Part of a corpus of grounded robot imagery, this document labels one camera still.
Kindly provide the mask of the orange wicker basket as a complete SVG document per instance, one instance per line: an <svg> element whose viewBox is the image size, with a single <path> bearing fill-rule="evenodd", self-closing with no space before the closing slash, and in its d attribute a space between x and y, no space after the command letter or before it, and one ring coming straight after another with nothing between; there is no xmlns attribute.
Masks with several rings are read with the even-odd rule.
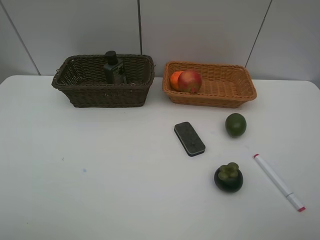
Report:
<svg viewBox="0 0 320 240"><path fill-rule="evenodd" d="M198 93L180 92L172 88L171 75L185 70L195 70L201 76L202 85ZM176 104L220 108L238 108L257 97L247 69L232 64L169 61L164 67L162 90Z"/></svg>

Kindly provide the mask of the dark brown wicker basket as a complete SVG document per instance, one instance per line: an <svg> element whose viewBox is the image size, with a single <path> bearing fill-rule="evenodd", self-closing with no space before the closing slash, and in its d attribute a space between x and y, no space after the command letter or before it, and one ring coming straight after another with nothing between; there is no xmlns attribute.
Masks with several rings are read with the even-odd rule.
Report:
<svg viewBox="0 0 320 240"><path fill-rule="evenodd" d="M111 84L104 72L103 54L68 57L52 80L52 86L65 94L76 108L133 108L145 104L155 77L151 56L120 54L126 81Z"/></svg>

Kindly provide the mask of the dark green ink bottle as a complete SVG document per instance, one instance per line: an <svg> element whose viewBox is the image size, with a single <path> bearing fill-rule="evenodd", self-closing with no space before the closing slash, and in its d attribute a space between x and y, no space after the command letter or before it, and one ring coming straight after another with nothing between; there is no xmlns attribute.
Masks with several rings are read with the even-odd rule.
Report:
<svg viewBox="0 0 320 240"><path fill-rule="evenodd" d="M126 84L126 71L122 59L118 58L115 51L110 50L105 53L106 64L103 66L104 74L108 84Z"/></svg>

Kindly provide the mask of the dark purple mangosteen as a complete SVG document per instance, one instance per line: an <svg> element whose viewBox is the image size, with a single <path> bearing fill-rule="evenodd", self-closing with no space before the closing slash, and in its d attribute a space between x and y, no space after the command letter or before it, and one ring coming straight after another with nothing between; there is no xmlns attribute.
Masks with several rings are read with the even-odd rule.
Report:
<svg viewBox="0 0 320 240"><path fill-rule="evenodd" d="M236 193L243 186L243 174L239 169L239 165L230 162L221 165L214 173L213 181L215 185L225 193Z"/></svg>

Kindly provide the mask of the orange tangerine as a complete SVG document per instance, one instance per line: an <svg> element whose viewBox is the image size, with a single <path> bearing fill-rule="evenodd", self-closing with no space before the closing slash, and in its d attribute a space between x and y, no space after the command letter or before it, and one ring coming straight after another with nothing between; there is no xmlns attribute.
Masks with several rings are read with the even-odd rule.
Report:
<svg viewBox="0 0 320 240"><path fill-rule="evenodd" d="M181 73L183 73L183 71L175 71L170 76L170 85L175 91L178 91L178 92L181 91L179 88L179 85L178 85L178 79L179 79L179 76L181 75Z"/></svg>

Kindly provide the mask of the red yellow apple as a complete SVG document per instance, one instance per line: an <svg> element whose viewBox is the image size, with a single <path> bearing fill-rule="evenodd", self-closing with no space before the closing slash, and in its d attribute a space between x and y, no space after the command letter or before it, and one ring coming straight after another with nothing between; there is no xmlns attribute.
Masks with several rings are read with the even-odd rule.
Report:
<svg viewBox="0 0 320 240"><path fill-rule="evenodd" d="M179 75L177 84L179 91L196 94L202 86L202 78L195 70L185 70Z"/></svg>

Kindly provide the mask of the black whiteboard eraser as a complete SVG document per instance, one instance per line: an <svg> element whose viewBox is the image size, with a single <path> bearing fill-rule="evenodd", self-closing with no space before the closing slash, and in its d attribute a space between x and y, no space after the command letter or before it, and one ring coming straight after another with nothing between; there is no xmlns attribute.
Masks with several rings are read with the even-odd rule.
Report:
<svg viewBox="0 0 320 240"><path fill-rule="evenodd" d="M188 156L194 157L205 152L205 144L188 121L176 124L174 132Z"/></svg>

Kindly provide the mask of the white marker pen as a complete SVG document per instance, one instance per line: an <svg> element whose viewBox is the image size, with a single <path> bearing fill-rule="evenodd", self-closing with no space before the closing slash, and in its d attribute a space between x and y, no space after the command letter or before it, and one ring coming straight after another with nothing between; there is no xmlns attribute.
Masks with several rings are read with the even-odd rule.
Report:
<svg viewBox="0 0 320 240"><path fill-rule="evenodd" d="M284 197L292 204L292 206L298 212L303 212L306 207L296 197L295 193L288 188L288 186L282 181L276 172L269 166L269 164L258 153L253 156L253 159L273 182L273 184L279 189L279 191L284 195Z"/></svg>

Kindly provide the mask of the green lime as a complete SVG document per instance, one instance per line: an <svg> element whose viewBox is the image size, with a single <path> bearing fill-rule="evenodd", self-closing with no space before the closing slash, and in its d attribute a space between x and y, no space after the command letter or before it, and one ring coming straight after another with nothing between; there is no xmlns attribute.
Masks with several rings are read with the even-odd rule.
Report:
<svg viewBox="0 0 320 240"><path fill-rule="evenodd" d="M232 113L225 120L225 129L232 138L242 136L247 129L245 117L239 113Z"/></svg>

